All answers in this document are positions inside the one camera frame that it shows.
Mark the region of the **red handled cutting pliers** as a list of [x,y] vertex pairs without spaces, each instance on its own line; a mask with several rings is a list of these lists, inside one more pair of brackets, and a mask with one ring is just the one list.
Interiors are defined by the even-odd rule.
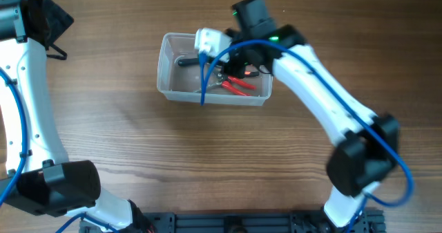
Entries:
[[252,91],[256,90],[256,87],[254,85],[246,83],[245,81],[242,81],[241,79],[238,79],[236,77],[232,77],[230,75],[222,73],[219,70],[214,70],[213,74],[217,79],[216,82],[222,82],[221,87],[231,92],[234,95],[250,96],[249,93],[246,93],[241,89],[238,89],[238,86],[241,88],[245,88],[247,90],[252,90]]

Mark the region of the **black red screwdriver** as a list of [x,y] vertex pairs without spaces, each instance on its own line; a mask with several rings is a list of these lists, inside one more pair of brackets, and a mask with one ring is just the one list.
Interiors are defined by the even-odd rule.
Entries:
[[198,57],[194,58],[179,58],[177,60],[177,65],[180,67],[189,67],[189,66],[195,66],[200,65],[200,60]]

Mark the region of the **clear plastic container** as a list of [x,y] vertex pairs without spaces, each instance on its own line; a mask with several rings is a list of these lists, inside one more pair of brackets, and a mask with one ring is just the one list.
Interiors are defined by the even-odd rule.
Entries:
[[[180,102],[200,102],[200,93],[194,90],[201,88],[200,66],[180,67],[179,58],[194,58],[198,52],[194,49],[194,34],[170,32],[165,34],[160,49],[157,68],[157,89],[168,100]],[[258,77],[246,77],[244,81],[256,87],[247,90],[250,96],[234,95],[222,87],[209,90],[205,95],[206,104],[228,104],[243,106],[261,106],[271,96],[273,77],[260,74]]]

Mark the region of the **orange black needle-nose pliers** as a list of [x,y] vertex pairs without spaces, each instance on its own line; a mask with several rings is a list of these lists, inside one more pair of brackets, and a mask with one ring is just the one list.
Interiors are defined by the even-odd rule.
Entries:
[[245,71],[244,77],[258,77],[260,75],[259,71]]

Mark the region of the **silver metal wrench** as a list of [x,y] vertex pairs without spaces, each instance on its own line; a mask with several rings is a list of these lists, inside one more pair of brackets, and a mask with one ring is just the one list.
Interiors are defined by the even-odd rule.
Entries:
[[[222,86],[222,82],[214,82],[212,84],[208,84],[205,88],[205,92],[207,93],[209,90],[214,89],[214,88],[218,88]],[[203,90],[203,88],[199,88],[197,90],[194,90],[194,93],[201,93]]]

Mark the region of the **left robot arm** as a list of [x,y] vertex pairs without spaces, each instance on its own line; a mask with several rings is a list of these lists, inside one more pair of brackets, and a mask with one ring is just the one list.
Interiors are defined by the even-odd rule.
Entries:
[[52,0],[1,0],[1,115],[7,178],[1,202],[35,216],[65,216],[103,232],[154,232],[130,200],[105,190],[89,160],[71,161],[59,137],[47,85],[49,59],[73,18]]

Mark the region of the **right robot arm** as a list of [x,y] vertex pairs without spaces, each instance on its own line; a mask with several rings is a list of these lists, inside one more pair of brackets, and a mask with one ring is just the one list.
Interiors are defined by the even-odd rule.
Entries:
[[391,154],[398,148],[398,121],[354,99],[298,30],[276,25],[264,0],[242,0],[231,9],[239,29],[228,29],[227,35],[234,44],[254,43],[230,52],[227,73],[240,76],[246,64],[264,66],[319,121],[334,146],[326,165],[333,188],[323,211],[335,228],[349,230],[368,195],[397,166]]

